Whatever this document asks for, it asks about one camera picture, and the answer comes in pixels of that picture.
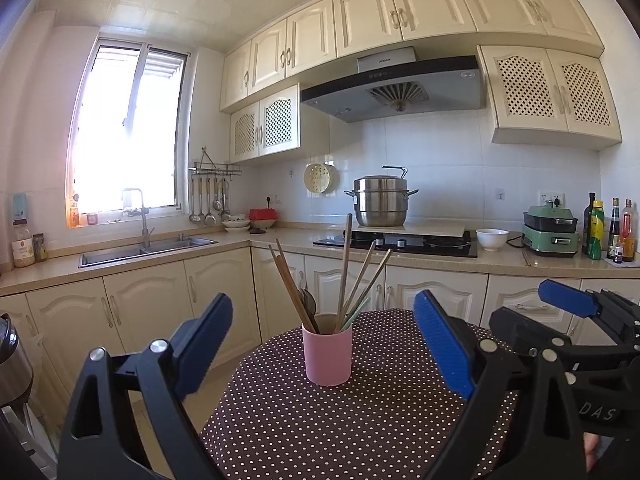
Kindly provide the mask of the person right hand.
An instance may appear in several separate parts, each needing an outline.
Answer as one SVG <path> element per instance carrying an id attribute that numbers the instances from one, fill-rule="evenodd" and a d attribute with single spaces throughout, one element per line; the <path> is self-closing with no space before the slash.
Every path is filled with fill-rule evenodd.
<path id="1" fill-rule="evenodd" d="M 584 433 L 584 447 L 586 456 L 586 469 L 590 471 L 598 460 L 597 452 L 600 444 L 600 437 L 597 434 Z"/>

